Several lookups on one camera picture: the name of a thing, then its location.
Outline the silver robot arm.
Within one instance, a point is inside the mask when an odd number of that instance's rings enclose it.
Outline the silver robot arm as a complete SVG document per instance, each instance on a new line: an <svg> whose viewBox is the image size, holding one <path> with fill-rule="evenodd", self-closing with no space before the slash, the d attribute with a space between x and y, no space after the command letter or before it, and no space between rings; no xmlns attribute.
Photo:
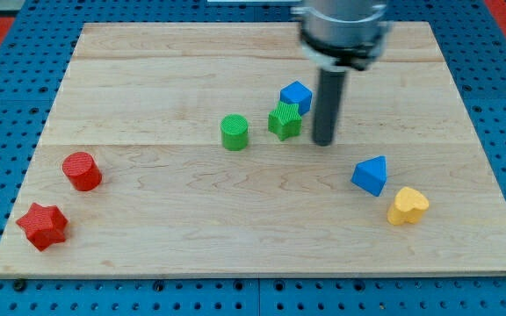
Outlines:
<svg viewBox="0 0 506 316"><path fill-rule="evenodd" d="M319 75L312 140L333 142L346 78L365 71L383 54L390 31L387 0L303 0L292 7L299 19L300 46Z"/></svg>

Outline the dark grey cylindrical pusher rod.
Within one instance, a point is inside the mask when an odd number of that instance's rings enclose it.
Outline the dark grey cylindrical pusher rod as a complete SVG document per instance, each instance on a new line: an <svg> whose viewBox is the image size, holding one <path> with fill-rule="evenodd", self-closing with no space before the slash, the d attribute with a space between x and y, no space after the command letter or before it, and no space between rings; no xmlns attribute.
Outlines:
<svg viewBox="0 0 506 316"><path fill-rule="evenodd" d="M334 139L345 77L343 71L319 69L312 129L312 140L318 146L329 146Z"/></svg>

